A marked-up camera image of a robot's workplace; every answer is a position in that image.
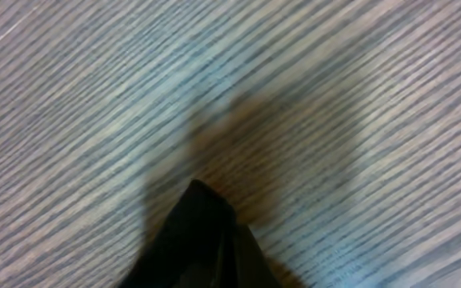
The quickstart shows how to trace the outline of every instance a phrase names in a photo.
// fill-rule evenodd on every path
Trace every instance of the striped surface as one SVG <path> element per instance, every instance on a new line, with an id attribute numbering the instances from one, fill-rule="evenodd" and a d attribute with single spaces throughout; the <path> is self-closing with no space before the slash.
<path id="1" fill-rule="evenodd" d="M 0 0 L 0 287 L 111 287 L 191 178 L 286 287 L 461 286 L 461 0 Z"/>

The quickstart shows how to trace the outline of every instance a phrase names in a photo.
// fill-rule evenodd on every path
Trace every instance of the black object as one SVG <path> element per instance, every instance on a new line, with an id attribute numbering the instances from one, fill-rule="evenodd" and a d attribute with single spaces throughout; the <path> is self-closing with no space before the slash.
<path id="1" fill-rule="evenodd" d="M 209 186 L 193 180 L 120 288 L 280 287 L 254 236 Z"/>

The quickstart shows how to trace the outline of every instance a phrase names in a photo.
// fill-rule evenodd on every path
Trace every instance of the scratch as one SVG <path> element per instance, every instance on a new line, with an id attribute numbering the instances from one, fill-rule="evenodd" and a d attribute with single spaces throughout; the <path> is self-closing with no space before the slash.
<path id="1" fill-rule="evenodd" d="M 28 18 L 40 5 L 37 5 L 35 7 L 33 7 L 33 9 L 26 13 L 26 15 L 22 16 L 15 24 L 12 25 L 12 27 L 10 27 L 3 35 L 0 36 L 0 41 L 4 39 L 4 37 L 6 37 L 8 34 L 10 34 L 10 32 L 12 32 L 15 28 L 17 28 L 17 26 L 19 24 L 21 24 L 22 21 L 26 20 L 26 18 Z"/>

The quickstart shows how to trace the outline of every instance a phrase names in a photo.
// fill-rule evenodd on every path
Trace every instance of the wooden surface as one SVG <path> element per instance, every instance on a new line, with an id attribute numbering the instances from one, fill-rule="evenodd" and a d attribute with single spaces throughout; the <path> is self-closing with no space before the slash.
<path id="1" fill-rule="evenodd" d="M 461 287 L 461 0 L 0 0 L 0 287 L 112 287 L 191 178 L 286 287 Z"/>

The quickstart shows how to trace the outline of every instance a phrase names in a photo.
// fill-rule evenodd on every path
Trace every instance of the textured floor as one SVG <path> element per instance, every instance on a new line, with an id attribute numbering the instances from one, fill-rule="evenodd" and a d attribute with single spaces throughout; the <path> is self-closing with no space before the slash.
<path id="1" fill-rule="evenodd" d="M 286 287 L 461 287 L 461 0 L 0 0 L 0 287 L 112 287 L 191 178 Z"/>

